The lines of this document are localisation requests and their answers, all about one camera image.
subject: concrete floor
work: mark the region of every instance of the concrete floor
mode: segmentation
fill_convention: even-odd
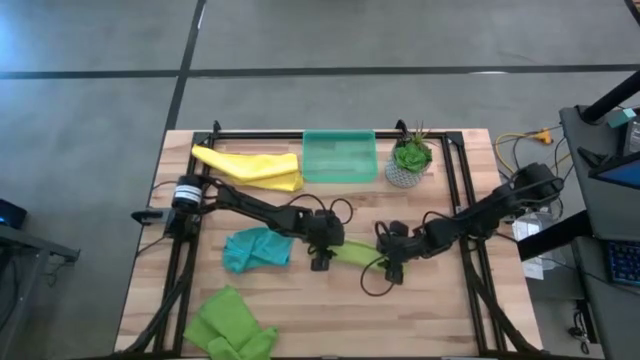
[[[0,72],[179,69],[195,5],[5,0]],[[640,58],[639,35],[621,0],[209,0],[192,68],[626,64]],[[176,127],[379,128],[403,118],[497,136],[554,126],[561,107],[628,75],[190,79]],[[82,248],[55,287],[38,290],[21,358],[111,351],[140,234],[129,214],[148,198],[175,84],[0,80],[0,198],[29,210],[29,232]],[[521,163],[552,162],[553,148],[519,150]],[[562,198],[565,216],[584,207],[573,176]],[[571,302],[532,296],[545,348],[580,355],[565,332]]]

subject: wooden table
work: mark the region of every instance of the wooden table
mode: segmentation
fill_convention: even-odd
[[[476,197],[481,199],[500,184],[489,132],[485,129],[462,132]],[[193,131],[167,133],[156,183],[175,180],[185,173],[192,134]],[[380,175],[373,183],[307,183],[299,193],[315,194],[326,203],[337,197],[348,199],[355,212],[353,220],[345,226],[347,238],[373,244],[376,220],[401,220],[415,227],[428,210],[452,214],[442,149],[431,146],[434,163],[418,186],[405,190],[394,187],[384,176],[384,165],[393,144],[393,140],[378,140]],[[293,152],[301,155],[302,144],[300,140],[216,140],[215,149],[239,154]],[[459,192],[466,203],[457,156],[453,158]],[[285,203],[297,195],[248,187],[242,191],[273,204]],[[153,193],[150,205],[168,207],[172,194],[173,185],[160,187]],[[297,204],[318,207],[306,199]],[[347,216],[346,210],[338,205],[336,211],[338,216]],[[226,237],[260,225],[230,211],[217,211],[205,217],[189,317],[217,290],[231,285],[244,297],[263,328],[278,327],[280,338],[273,356],[477,355],[459,246],[454,245],[451,250],[429,260],[410,262],[404,285],[396,286],[386,296],[373,298],[359,287],[362,268],[333,261],[328,272],[311,272],[306,244],[300,241],[295,242],[291,263],[286,268],[263,267],[241,275],[226,272],[222,267]],[[140,246],[161,237],[162,230],[160,225],[147,227]],[[170,249],[171,241],[167,240],[136,260],[117,337],[117,350],[133,342],[160,305]],[[496,237],[487,242],[487,249],[500,305],[528,341],[540,347],[516,245]],[[379,273],[368,274],[365,284],[370,291],[380,291],[388,286]],[[490,318],[482,306],[491,347],[494,341]],[[166,346],[170,346],[173,339],[175,311],[169,321]],[[185,342],[183,355],[203,354]]]

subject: green cloth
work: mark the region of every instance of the green cloth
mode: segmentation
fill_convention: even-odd
[[[262,330],[236,289],[226,286],[200,307],[184,337],[215,360],[268,360],[278,330]]]
[[[378,250],[376,250],[375,246],[354,240],[345,240],[344,245],[330,246],[329,249],[336,253],[332,260],[354,264],[362,267],[367,266],[372,261],[375,261],[377,258],[382,256],[382,254],[380,254]],[[404,264],[402,268],[404,269],[404,271],[407,271],[406,264]],[[371,266],[369,269],[384,271],[384,268],[380,266]]]

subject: yellow cloth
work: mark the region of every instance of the yellow cloth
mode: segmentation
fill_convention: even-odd
[[[229,175],[236,185],[282,191],[296,191],[303,185],[296,154],[223,154],[198,145],[191,149],[191,154]]]
[[[304,181],[302,180],[302,174],[298,171],[289,174],[274,176],[259,180],[242,181],[236,178],[231,178],[231,182],[235,185],[247,185],[261,189],[281,190],[281,191],[297,191],[302,188]]]

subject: teal towel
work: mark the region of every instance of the teal towel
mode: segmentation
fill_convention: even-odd
[[[225,269],[240,274],[260,266],[289,264],[293,239],[265,227],[239,231],[227,237],[222,254]]]

